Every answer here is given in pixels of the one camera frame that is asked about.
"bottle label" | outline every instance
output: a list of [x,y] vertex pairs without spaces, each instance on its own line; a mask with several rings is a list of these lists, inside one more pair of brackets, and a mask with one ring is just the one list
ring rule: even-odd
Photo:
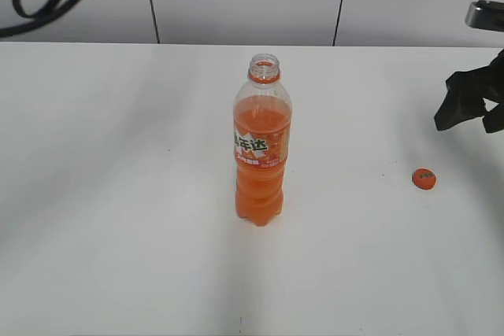
[[272,168],[287,159],[291,125],[268,134],[252,134],[235,124],[235,158],[256,168]]

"bottle cap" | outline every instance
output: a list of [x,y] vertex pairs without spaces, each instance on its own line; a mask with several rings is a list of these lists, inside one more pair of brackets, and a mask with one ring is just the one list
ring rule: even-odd
[[413,173],[413,184],[423,190],[430,190],[435,185],[434,172],[426,168],[420,168]]

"plastic bottle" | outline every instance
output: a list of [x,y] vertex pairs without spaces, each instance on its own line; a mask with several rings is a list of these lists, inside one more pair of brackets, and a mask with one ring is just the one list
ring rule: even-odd
[[236,212],[265,226],[282,211],[292,104],[271,54],[252,58],[235,99]]

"table surface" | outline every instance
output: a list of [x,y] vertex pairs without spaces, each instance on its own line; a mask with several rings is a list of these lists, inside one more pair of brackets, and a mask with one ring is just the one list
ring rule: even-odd
[[[294,106],[263,228],[232,155],[261,52]],[[504,133],[432,119],[497,53],[1,43],[0,334],[504,334]]]

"bottle opening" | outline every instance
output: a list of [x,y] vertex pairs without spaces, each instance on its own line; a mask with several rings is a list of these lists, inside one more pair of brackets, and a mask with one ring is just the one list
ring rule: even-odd
[[249,78],[256,83],[270,84],[280,79],[280,62],[272,54],[258,54],[250,61]]

